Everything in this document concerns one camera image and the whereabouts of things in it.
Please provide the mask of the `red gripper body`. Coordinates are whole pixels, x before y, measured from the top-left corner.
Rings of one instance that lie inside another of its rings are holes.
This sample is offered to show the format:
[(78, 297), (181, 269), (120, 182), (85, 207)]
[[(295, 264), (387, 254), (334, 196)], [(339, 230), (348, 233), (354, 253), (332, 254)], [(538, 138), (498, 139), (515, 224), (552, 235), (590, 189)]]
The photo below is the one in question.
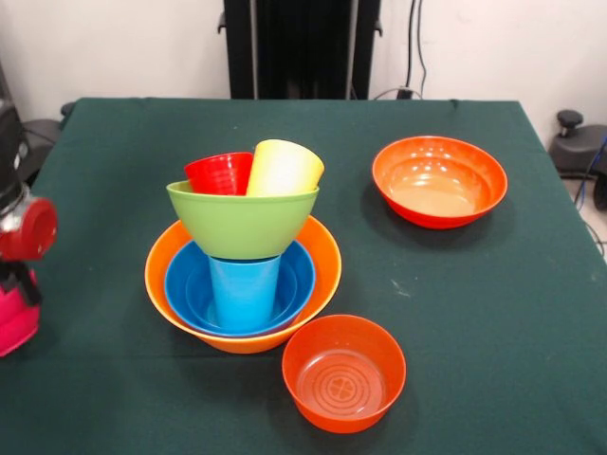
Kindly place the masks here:
[(1, 215), (1, 259), (40, 260), (56, 240), (58, 216), (50, 200), (28, 196)]

